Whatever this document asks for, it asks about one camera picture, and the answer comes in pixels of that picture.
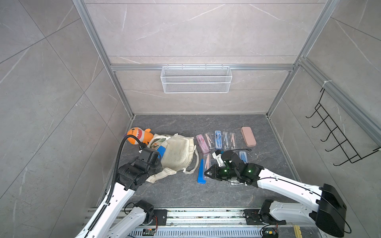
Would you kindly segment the purple pink compass case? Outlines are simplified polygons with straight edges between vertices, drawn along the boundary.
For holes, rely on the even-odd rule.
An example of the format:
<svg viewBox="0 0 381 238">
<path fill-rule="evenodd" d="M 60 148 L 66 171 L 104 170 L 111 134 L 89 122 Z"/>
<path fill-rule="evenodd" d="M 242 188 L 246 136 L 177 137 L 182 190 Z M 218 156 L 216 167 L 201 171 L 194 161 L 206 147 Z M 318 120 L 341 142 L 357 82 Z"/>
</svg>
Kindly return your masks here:
<svg viewBox="0 0 381 238">
<path fill-rule="evenodd" d="M 198 134 L 196 136 L 196 139 L 197 139 L 197 142 L 199 144 L 199 147 L 200 147 L 202 153 L 203 154 L 209 153 L 210 152 L 210 148 L 209 148 L 207 142 L 205 141 L 204 136 L 202 134 Z"/>
</svg>

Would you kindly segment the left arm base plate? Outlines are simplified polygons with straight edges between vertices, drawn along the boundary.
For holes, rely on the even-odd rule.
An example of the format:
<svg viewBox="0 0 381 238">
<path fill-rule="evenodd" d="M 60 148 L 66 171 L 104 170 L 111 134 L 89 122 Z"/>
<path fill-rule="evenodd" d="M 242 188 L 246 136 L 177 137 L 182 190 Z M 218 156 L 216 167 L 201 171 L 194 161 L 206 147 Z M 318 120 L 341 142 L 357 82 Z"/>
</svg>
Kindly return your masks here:
<svg viewBox="0 0 381 238">
<path fill-rule="evenodd" d="M 152 225 L 153 226 L 166 226 L 168 210 L 167 209 L 154 209 Z"/>
</svg>

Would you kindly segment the blue box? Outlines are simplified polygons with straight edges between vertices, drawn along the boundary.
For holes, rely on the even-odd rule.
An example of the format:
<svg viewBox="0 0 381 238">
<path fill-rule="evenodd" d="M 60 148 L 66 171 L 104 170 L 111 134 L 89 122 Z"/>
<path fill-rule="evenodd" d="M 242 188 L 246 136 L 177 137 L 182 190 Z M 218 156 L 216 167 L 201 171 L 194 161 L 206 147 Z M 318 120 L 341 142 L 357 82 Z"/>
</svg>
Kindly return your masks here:
<svg viewBox="0 0 381 238">
<path fill-rule="evenodd" d="M 246 151 L 240 151 L 239 152 L 240 159 L 247 164 L 248 163 L 248 157 Z"/>
</svg>

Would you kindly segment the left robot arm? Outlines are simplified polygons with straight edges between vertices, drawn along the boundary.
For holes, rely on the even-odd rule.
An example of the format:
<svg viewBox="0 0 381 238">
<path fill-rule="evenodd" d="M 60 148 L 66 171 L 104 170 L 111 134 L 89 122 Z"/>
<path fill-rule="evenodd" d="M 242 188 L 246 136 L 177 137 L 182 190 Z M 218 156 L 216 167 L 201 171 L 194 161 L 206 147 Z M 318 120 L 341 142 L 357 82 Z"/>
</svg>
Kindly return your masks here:
<svg viewBox="0 0 381 238">
<path fill-rule="evenodd" d="M 119 167 L 121 153 L 127 139 L 138 142 L 141 154 L 134 160 Z M 136 136 L 126 135 L 119 147 L 113 170 L 112 182 L 107 195 L 94 215 L 77 235 L 78 238 L 125 238 L 136 227 L 157 222 L 154 217 L 154 206 L 144 200 L 134 204 L 131 211 L 116 226 L 115 219 L 136 190 L 146 180 L 162 172 L 161 155 L 158 151 L 148 148 Z"/>
</svg>

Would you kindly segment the floral canvas tote bag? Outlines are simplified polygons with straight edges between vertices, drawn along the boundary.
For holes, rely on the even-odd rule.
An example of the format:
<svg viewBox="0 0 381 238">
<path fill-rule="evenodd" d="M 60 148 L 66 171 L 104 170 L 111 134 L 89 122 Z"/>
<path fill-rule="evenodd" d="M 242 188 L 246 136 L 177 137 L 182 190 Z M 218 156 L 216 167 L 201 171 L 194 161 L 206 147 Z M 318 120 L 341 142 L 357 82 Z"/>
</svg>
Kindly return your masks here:
<svg viewBox="0 0 381 238">
<path fill-rule="evenodd" d="M 179 171 L 190 175 L 198 168 L 200 158 L 193 137 L 185 137 L 179 134 L 155 134 L 148 147 L 157 150 L 160 146 L 166 148 L 164 156 L 161 159 L 163 171 L 150 176 L 146 180 L 147 182 L 155 183 Z"/>
</svg>

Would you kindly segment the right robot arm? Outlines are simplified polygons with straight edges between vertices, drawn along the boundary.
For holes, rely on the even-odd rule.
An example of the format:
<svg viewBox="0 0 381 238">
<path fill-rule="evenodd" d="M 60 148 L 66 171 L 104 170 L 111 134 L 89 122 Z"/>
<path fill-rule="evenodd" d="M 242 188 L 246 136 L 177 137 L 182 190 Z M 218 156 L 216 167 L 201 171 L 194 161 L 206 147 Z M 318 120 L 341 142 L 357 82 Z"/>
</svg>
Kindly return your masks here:
<svg viewBox="0 0 381 238">
<path fill-rule="evenodd" d="M 309 185 L 280 176 L 257 164 L 233 161 L 222 167 L 212 165 L 204 171 L 204 176 L 267 189 L 293 200 L 292 203 L 265 200 L 257 215 L 265 224 L 315 224 L 324 233 L 337 238 L 352 232 L 346 230 L 350 227 L 346 222 L 347 206 L 329 184 Z"/>
</svg>

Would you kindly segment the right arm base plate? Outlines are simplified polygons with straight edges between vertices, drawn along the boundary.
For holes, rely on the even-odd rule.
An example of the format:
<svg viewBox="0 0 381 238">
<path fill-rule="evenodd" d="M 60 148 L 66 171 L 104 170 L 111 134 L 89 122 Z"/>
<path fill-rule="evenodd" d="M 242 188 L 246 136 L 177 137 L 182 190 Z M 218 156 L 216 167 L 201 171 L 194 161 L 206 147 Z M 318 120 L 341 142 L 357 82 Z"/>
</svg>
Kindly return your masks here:
<svg viewBox="0 0 381 238">
<path fill-rule="evenodd" d="M 243 217 L 246 219 L 247 225 L 286 225 L 285 220 L 277 220 L 268 212 L 262 212 L 259 209 L 245 209 Z"/>
</svg>

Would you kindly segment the clear case white label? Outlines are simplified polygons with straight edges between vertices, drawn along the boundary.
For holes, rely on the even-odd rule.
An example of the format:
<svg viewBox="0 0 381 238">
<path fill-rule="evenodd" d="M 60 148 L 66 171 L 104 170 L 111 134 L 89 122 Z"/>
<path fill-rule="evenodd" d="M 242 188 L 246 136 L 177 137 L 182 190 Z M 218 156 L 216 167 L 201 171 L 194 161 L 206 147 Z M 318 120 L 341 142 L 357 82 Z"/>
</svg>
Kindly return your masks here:
<svg viewBox="0 0 381 238">
<path fill-rule="evenodd" d="M 238 182 L 237 180 L 233 180 L 230 182 L 232 186 L 242 186 L 245 185 L 244 183 Z"/>
</svg>

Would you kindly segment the clear case pink compass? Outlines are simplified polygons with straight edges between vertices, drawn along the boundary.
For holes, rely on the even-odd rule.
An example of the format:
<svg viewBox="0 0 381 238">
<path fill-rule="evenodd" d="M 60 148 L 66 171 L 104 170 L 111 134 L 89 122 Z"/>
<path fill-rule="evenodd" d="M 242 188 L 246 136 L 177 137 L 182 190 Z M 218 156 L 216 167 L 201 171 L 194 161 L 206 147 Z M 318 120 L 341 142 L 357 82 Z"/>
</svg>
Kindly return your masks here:
<svg viewBox="0 0 381 238">
<path fill-rule="evenodd" d="M 213 139 L 213 136 L 211 133 L 206 133 L 205 134 L 205 138 L 206 138 L 206 142 L 207 142 L 207 145 L 209 147 L 210 150 L 214 149 L 215 148 L 215 143 L 214 143 L 214 139 Z"/>
</svg>

